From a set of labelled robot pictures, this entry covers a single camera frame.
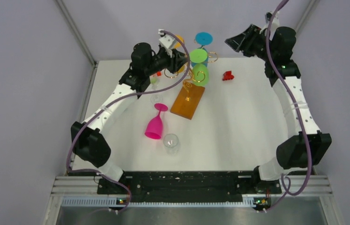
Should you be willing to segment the yellow plastic wine glass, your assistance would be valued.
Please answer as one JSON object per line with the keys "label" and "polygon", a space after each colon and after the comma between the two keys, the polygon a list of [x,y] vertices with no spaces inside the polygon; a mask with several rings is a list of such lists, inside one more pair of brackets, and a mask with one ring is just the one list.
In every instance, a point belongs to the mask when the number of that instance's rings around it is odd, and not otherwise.
{"label": "yellow plastic wine glass", "polygon": [[[177,53],[180,53],[180,51],[178,51],[178,48],[182,47],[182,43],[184,43],[184,39],[182,36],[180,35],[175,35],[179,40],[174,39],[174,44],[172,45],[172,54],[175,54],[175,51],[177,51]],[[181,64],[180,67],[177,67],[177,70],[173,73],[173,74],[179,74],[181,72],[183,72],[185,69],[185,62],[183,64]]]}

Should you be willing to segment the green plastic wine glass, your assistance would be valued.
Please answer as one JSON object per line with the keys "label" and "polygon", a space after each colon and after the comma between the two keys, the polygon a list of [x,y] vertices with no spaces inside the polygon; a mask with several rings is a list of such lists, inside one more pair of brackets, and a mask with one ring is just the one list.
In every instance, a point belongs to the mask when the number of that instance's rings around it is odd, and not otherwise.
{"label": "green plastic wine glass", "polygon": [[209,82],[209,70],[205,65],[208,53],[204,49],[194,49],[190,53],[192,80],[194,85],[204,87]]}

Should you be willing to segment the blue plastic wine glass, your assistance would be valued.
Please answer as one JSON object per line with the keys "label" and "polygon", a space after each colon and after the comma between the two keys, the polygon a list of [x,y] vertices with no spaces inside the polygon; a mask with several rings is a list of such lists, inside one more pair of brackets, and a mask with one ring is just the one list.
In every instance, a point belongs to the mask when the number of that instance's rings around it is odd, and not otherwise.
{"label": "blue plastic wine glass", "polygon": [[209,61],[209,53],[205,46],[213,42],[213,37],[208,32],[199,32],[196,34],[194,40],[199,47],[190,52],[191,66],[194,67],[197,64],[203,64],[206,66]]}

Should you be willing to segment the gold wire glass rack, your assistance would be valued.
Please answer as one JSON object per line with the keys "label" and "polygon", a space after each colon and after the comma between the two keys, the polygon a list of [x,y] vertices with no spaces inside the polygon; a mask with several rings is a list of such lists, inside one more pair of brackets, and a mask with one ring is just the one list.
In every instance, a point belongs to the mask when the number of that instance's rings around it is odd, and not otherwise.
{"label": "gold wire glass rack", "polygon": [[[216,52],[209,53],[209,63],[216,62],[218,60],[218,55]],[[194,113],[198,107],[198,104],[204,94],[205,86],[196,86],[192,80],[192,66],[190,67],[187,76],[182,80],[182,88],[176,97],[170,112],[181,116],[183,118],[191,120],[194,116]]]}

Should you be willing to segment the pink plastic wine glass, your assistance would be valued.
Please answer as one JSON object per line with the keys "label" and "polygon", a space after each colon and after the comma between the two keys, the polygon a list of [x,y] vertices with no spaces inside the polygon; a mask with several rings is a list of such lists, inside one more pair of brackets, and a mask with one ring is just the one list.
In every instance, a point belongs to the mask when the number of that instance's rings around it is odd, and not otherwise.
{"label": "pink plastic wine glass", "polygon": [[162,103],[156,103],[154,107],[158,110],[158,114],[149,121],[144,134],[150,139],[159,140],[162,138],[164,129],[160,114],[168,111],[168,107]]}

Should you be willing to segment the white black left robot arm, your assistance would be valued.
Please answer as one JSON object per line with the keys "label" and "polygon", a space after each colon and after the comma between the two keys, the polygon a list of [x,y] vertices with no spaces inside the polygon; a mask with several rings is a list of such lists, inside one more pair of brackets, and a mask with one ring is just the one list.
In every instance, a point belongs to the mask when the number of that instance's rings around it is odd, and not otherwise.
{"label": "white black left robot arm", "polygon": [[127,71],[120,78],[115,90],[108,99],[84,122],[74,122],[71,126],[72,143],[70,154],[75,154],[93,165],[90,172],[98,173],[109,180],[108,187],[116,194],[124,192],[126,181],[121,178],[123,170],[115,165],[110,157],[112,150],[101,134],[104,127],[112,126],[115,120],[143,94],[150,85],[150,76],[162,70],[178,72],[189,62],[189,52],[182,41],[181,52],[170,45],[171,53],[164,44],[159,45],[158,52],[152,50],[145,42],[133,47],[131,62]]}

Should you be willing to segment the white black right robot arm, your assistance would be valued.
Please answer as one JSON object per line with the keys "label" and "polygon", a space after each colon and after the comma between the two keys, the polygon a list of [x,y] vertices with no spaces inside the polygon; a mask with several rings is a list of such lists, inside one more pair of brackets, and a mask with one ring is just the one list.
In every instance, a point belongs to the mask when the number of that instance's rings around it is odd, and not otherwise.
{"label": "white black right robot arm", "polygon": [[225,40],[235,52],[265,62],[265,75],[280,101],[287,124],[288,139],[276,148],[270,161],[254,169],[256,177],[251,180],[251,188],[256,193],[264,193],[269,181],[278,180],[283,174],[308,168],[307,144],[311,163],[317,165],[332,143],[331,135],[323,133],[314,121],[303,94],[300,70],[291,59],[296,40],[295,30],[282,26],[267,44],[265,31],[253,24]]}

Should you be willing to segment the clear tall wine glass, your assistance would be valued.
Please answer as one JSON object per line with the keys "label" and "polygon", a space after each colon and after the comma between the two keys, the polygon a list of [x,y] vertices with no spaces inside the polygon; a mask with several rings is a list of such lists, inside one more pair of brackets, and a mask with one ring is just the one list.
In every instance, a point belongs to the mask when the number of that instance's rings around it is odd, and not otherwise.
{"label": "clear tall wine glass", "polygon": [[[156,74],[152,75],[151,77],[155,77],[155,78],[158,79],[158,81],[155,84],[151,84],[151,89],[152,89],[152,91],[155,92],[156,90],[158,90],[160,77],[158,77]],[[162,94],[160,94],[158,92],[155,92],[155,93],[151,94],[150,100],[151,100],[152,104],[162,103],[163,102],[163,96],[162,96]]]}

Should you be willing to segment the red toy brick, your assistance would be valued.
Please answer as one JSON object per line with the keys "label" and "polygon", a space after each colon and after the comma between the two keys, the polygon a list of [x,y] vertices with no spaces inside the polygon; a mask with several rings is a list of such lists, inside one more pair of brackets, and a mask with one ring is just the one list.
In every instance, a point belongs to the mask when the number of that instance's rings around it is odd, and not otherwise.
{"label": "red toy brick", "polygon": [[232,74],[231,70],[223,73],[223,77],[222,77],[223,81],[228,81],[228,80],[233,80],[233,79],[234,79],[234,75]]}

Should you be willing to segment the clear glass tumbler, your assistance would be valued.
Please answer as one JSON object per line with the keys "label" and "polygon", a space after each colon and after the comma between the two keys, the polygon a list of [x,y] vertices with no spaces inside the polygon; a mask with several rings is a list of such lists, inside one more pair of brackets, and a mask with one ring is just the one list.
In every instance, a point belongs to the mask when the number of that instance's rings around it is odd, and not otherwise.
{"label": "clear glass tumbler", "polygon": [[179,151],[180,142],[177,135],[167,134],[163,138],[163,143],[168,154],[174,155]]}

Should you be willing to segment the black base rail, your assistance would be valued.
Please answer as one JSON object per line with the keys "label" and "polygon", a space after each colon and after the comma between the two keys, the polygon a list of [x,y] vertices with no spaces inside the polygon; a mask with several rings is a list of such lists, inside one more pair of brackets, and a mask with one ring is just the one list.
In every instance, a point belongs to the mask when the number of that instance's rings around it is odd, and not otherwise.
{"label": "black base rail", "polygon": [[100,179],[97,194],[131,193],[132,203],[223,203],[282,192],[279,181],[261,181],[252,171],[124,172],[119,181],[124,187]]}

